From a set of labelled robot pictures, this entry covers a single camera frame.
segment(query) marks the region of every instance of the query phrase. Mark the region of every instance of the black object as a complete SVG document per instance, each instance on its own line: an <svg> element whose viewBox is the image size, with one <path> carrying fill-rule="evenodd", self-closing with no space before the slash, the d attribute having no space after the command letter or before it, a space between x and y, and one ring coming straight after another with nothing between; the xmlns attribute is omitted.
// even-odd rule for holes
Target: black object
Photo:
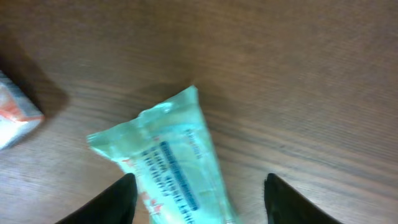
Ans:
<svg viewBox="0 0 398 224"><path fill-rule="evenodd" d="M268 224L341 224L276 174L268 174L264 186Z"/></svg>
<svg viewBox="0 0 398 224"><path fill-rule="evenodd" d="M136 178L133 174L126 174L57 224L131 224L136 202Z"/></svg>

